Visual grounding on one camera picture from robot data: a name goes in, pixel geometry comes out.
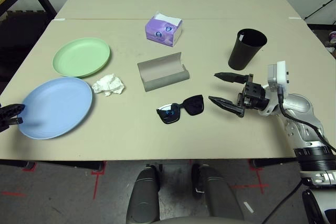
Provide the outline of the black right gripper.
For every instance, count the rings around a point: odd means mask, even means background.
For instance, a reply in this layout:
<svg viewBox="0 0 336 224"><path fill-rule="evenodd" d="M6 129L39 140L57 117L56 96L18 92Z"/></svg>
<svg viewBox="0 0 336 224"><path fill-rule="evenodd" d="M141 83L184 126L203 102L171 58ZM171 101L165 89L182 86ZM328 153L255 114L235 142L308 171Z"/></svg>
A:
<svg viewBox="0 0 336 224"><path fill-rule="evenodd" d="M238 94L237 105L224 98L208 96L221 109L243 118L245 109L265 109L268 105L269 99L266 98L266 90L260 84L252 82L253 74L242 75L231 72L219 72L215 73L214 76L230 83L245 83L242 92Z"/></svg>

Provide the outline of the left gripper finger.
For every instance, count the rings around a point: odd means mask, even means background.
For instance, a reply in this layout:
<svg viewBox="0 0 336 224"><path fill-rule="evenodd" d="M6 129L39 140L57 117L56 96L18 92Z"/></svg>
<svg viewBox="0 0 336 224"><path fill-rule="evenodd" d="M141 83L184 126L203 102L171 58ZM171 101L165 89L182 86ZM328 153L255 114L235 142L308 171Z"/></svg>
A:
<svg viewBox="0 0 336 224"><path fill-rule="evenodd" d="M3 132L7 129L9 129L9 127L11 125L19 125L23 123L23 119L22 118L12 118L12 119L5 119L5 120L1 120L1 124L0 124L0 132Z"/></svg>
<svg viewBox="0 0 336 224"><path fill-rule="evenodd" d="M25 108L24 104L11 104L0 108L1 121L7 121L18 116Z"/></svg>

